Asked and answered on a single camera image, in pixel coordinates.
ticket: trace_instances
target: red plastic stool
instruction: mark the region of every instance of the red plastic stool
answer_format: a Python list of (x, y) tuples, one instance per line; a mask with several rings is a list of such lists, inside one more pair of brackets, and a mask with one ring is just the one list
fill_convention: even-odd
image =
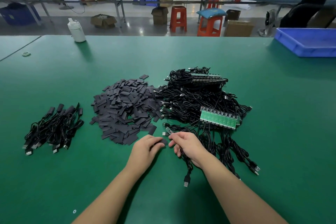
[(218, 8), (219, 4), (217, 3), (219, 0), (210, 0), (207, 6), (207, 9), (209, 8)]
[[(197, 36), (220, 36), (221, 35), (221, 28), (223, 22), (223, 16), (214, 16), (208, 19), (207, 26), (202, 28), (203, 17), (201, 17), (201, 21), (199, 23)], [(219, 29), (215, 29), (213, 25), (215, 21), (220, 21)]]
[(173, 6), (171, 8), (169, 28), (172, 32), (176, 32), (177, 27), (184, 27), (184, 31), (187, 31), (187, 8), (181, 5)]

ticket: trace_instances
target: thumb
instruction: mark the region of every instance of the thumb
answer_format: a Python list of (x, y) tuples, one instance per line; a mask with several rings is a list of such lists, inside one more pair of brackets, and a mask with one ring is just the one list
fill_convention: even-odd
[(162, 148), (165, 147), (164, 143), (157, 143), (156, 145), (154, 145), (151, 150), (150, 150), (150, 154), (152, 155), (152, 157), (155, 157), (155, 155), (157, 154), (157, 152)]
[(182, 139), (181, 137), (179, 137), (177, 135), (177, 133), (172, 133), (170, 136), (169, 136), (169, 139), (172, 139), (174, 140), (174, 142), (176, 144), (178, 144), (179, 146), (181, 146), (183, 148), (183, 145), (184, 145), (184, 139)]

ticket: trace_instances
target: white bottle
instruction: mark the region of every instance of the white bottle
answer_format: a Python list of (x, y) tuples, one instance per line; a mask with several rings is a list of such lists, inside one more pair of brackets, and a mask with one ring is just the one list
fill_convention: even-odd
[(86, 41), (82, 26), (78, 21), (73, 21), (72, 18), (69, 18), (68, 28), (75, 42), (81, 43)]

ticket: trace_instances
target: person's right hand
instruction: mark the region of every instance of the person's right hand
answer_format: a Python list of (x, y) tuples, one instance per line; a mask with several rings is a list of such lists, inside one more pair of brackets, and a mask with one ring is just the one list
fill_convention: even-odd
[(208, 151), (203, 147), (199, 139), (189, 132), (177, 132), (172, 133), (169, 136), (172, 141), (169, 143), (169, 147), (174, 146), (175, 154), (181, 156), (181, 148), (184, 153), (191, 159), (196, 167), (201, 167), (199, 159), (207, 154)]

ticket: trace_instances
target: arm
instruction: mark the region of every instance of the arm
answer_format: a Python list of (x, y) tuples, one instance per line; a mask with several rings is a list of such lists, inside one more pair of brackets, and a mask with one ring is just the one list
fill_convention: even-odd
[(126, 198), (137, 180), (151, 165), (156, 153), (164, 147), (157, 143), (162, 137), (147, 135), (138, 140), (126, 167), (107, 188), (82, 212), (73, 224), (114, 224), (117, 222)]
[(209, 153), (198, 138), (187, 132), (173, 133), (169, 136), (174, 146), (174, 152), (181, 156), (182, 148), (192, 162), (200, 167), (213, 189), (220, 205), (231, 224), (237, 223), (287, 223), (264, 200), (233, 175), (211, 153)]

